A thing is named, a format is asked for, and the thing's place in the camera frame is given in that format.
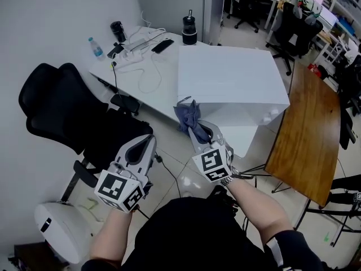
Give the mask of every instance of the white robot vacuum dock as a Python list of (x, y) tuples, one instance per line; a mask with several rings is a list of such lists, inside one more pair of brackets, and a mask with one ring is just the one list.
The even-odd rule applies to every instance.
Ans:
[(45, 203), (35, 208), (34, 215), (45, 240), (66, 261), (77, 264), (88, 254), (93, 234), (74, 207)]

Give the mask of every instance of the black sleeve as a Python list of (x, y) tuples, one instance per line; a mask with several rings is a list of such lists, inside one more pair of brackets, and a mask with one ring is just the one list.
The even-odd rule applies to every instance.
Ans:
[(321, 260), (311, 251), (303, 234), (297, 231), (279, 232), (265, 245), (265, 253), (281, 270), (283, 268), (302, 271), (323, 270)]
[(103, 260), (89, 260), (82, 266), (81, 271), (117, 271), (117, 268)]

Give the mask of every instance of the black shirt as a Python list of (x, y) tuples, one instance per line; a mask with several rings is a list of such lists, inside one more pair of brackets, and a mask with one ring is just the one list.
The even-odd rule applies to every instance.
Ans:
[[(230, 209), (209, 199), (182, 198), (159, 209), (140, 229), (121, 270), (323, 270), (297, 231), (282, 231), (256, 247)], [(90, 260), (82, 271), (116, 271)]]

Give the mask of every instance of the water bottle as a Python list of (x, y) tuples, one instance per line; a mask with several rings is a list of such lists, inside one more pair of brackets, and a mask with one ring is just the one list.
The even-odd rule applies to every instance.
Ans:
[(99, 44), (97, 44), (94, 41), (94, 39), (92, 37), (90, 37), (88, 40), (90, 42), (91, 49), (94, 52), (94, 55), (96, 56), (96, 58), (101, 59), (103, 57), (102, 48), (99, 46)]

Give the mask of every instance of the human arm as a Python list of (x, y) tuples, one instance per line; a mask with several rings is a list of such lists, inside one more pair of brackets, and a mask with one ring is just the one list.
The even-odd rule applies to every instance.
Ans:
[(227, 187), (246, 217), (259, 231), (263, 245), (275, 234), (293, 230), (280, 204), (247, 183), (246, 180), (234, 178)]
[(91, 260), (102, 260), (119, 268), (127, 245), (131, 215), (111, 210), (90, 249)]

